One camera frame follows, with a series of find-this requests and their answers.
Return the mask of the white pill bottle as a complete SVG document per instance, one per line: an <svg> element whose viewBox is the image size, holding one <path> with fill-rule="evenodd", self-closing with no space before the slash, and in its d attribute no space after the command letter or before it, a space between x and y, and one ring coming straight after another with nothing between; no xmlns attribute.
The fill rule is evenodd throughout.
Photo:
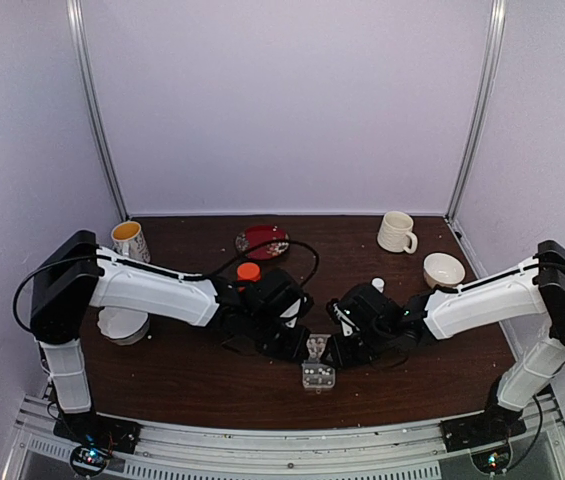
<svg viewBox="0 0 565 480"><path fill-rule="evenodd" d="M371 281L371 285L378 290L379 292L383 292L385 288L385 282L382 278L376 277L373 278Z"/></svg>

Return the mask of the orange pill bottle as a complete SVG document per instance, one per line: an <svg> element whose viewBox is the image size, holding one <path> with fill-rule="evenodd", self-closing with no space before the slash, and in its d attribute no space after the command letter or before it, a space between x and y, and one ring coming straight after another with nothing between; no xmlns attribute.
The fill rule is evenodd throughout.
<svg viewBox="0 0 565 480"><path fill-rule="evenodd" d="M261 279L261 268L254 262L241 263L237 267L236 273L239 292L245 289L247 282L254 283Z"/></svg>

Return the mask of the clear plastic pill organizer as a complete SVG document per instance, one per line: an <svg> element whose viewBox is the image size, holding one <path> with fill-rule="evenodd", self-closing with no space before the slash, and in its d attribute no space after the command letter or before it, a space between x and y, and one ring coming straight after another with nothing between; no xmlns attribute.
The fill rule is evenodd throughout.
<svg viewBox="0 0 565 480"><path fill-rule="evenodd" d="M311 334L306 342L308 358L301 364L302 385L316 394L331 390L336 384L336 370L321 362L329 334Z"/></svg>

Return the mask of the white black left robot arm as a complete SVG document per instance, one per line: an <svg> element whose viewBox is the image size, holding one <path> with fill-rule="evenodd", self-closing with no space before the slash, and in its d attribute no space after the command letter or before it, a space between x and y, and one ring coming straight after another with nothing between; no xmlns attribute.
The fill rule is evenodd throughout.
<svg viewBox="0 0 565 480"><path fill-rule="evenodd" d="M93 232L80 230L24 279L33 286L30 317L15 321L38 343L59 411L83 443L95 444L106 433L95 414L80 340L90 308L102 314L106 334L132 337L157 315L248 338L273 359L306 359L309 331L299 322L313 300L304 284L279 268L255 281L230 280L224 270L169 270L100 246Z"/></svg>

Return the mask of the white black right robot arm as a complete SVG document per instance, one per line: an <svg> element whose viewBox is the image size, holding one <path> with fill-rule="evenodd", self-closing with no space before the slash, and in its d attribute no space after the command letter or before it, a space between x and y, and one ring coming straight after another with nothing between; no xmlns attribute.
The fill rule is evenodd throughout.
<svg viewBox="0 0 565 480"><path fill-rule="evenodd" d="M343 330L328 339L321 360L336 369L504 320L547 316L536 343L494 381L485 410L475 419L475 433L492 442L565 365L565 248L543 241L534 256L501 273L455 287L436 286L403 305L370 284L359 284L332 300L327 312Z"/></svg>

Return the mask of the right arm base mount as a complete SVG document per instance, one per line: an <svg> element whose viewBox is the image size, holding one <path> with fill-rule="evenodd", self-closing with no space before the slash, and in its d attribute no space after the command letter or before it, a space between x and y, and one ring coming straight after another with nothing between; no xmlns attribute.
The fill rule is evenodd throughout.
<svg viewBox="0 0 565 480"><path fill-rule="evenodd" d="M472 450L471 460L479 472L504 474L513 461L510 437L526 432L521 416L521 411L491 403L479 414L442 421L446 451Z"/></svg>

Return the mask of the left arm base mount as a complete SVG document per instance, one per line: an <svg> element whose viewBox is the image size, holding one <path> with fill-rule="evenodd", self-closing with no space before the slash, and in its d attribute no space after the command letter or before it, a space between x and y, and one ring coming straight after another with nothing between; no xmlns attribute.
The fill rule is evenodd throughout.
<svg viewBox="0 0 565 480"><path fill-rule="evenodd" d="M116 453L133 454L141 433L134 421L102 416L93 409L86 413L65 413L57 402L47 412L55 419L53 433L75 443L69 466L83 478L100 475Z"/></svg>

